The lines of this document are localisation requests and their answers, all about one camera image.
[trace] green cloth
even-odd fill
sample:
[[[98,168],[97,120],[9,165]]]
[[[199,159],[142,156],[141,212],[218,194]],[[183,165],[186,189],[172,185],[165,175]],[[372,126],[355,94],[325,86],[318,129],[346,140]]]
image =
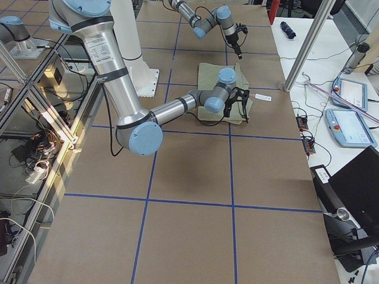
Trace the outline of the green cloth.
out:
[[[214,85],[219,80],[219,72],[222,68],[230,67],[233,68],[237,75],[237,87],[241,89],[247,90],[249,88],[249,82],[246,80],[244,75],[241,72],[241,66],[239,63],[236,63],[234,66],[220,66],[213,65],[208,63],[200,63],[199,65],[199,73],[197,85],[199,90],[213,90]],[[248,113],[251,106],[253,105],[253,101],[248,99],[248,103],[246,105],[246,112]],[[223,121],[230,122],[233,124],[240,124],[242,121],[245,121],[244,118],[241,117],[242,106],[240,102],[235,102],[232,105],[232,110],[230,111],[230,117],[226,117]],[[218,114],[214,114],[212,112],[207,111],[203,106],[198,107],[197,117],[199,120],[205,121],[219,121],[223,117],[223,111],[220,111]]]

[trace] white pillar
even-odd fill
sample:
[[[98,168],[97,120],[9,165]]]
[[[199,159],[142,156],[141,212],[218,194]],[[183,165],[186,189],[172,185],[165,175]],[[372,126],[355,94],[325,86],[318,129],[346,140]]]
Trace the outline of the white pillar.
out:
[[[117,43],[138,96],[154,96],[159,70],[150,69],[143,61],[131,0],[112,0],[111,13]]]

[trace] sticker label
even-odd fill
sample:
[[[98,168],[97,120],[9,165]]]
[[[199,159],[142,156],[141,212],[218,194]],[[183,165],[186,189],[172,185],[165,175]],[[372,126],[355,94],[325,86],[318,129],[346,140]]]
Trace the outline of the sticker label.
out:
[[[328,183],[329,182],[329,175],[328,173],[324,170],[324,168],[319,168],[316,169],[316,173],[319,176],[320,180],[322,183]]]
[[[256,99],[261,99],[262,101],[268,101],[271,102],[271,97],[270,96],[265,96],[265,95],[260,95],[258,93],[255,94]]]
[[[113,61],[114,55],[105,37],[90,38],[85,46],[94,65]]]

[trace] robotic arm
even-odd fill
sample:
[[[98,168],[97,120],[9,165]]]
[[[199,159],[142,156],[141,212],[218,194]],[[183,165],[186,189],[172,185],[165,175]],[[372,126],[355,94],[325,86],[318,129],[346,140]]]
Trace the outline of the robotic arm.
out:
[[[18,59],[36,59],[41,54],[42,49],[37,46],[45,46],[45,40],[33,39],[23,22],[16,16],[6,16],[0,19],[0,41],[4,44],[11,41],[16,42],[16,46],[11,50],[11,55]]]
[[[137,97],[124,60],[113,35],[110,0],[50,0],[50,26],[80,37],[91,57],[118,115],[118,143],[140,156],[157,151],[163,141],[159,125],[171,121],[197,106],[218,113],[235,97],[236,74],[225,68],[212,91],[193,90],[151,110],[144,109]]]
[[[242,59],[242,52],[238,44],[238,33],[242,31],[248,33],[248,28],[242,24],[234,24],[232,13],[228,6],[221,6],[210,11],[210,15],[202,20],[196,13],[182,0],[169,0],[173,9],[178,11],[194,29],[198,38],[203,38],[212,28],[220,25],[226,37],[227,43],[231,45],[239,59]]]
[[[20,43],[29,39],[29,32],[18,17],[6,16],[0,19],[0,41],[4,44],[10,43],[11,41]]]

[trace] light blue joint cap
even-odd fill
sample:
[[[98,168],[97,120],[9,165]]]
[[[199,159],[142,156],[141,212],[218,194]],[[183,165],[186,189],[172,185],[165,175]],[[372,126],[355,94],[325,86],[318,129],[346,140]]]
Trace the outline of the light blue joint cap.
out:
[[[100,17],[111,8],[111,0],[63,0],[74,12],[84,17]]]
[[[237,80],[236,72],[232,68],[222,68],[219,72],[219,81],[224,84],[233,84]]]
[[[206,35],[205,31],[199,27],[194,28],[194,33],[197,36],[197,38],[199,38],[199,39],[202,39]]]
[[[130,135],[129,149],[139,156],[149,156],[158,151],[163,142],[162,129],[155,122],[138,125]]]
[[[230,17],[232,12],[230,12],[230,9],[228,6],[221,6],[219,9],[217,9],[217,18],[220,20],[225,20]]]
[[[68,25],[64,25],[61,22],[53,21],[52,19],[49,19],[49,22],[50,28],[52,28],[52,30],[60,31],[66,34],[72,34],[72,30]]]
[[[5,16],[0,19],[0,23],[6,25],[22,25],[23,22],[16,16]]]
[[[222,109],[224,109],[225,104],[222,99],[212,96],[210,98],[207,98],[204,106],[207,111],[218,114]]]

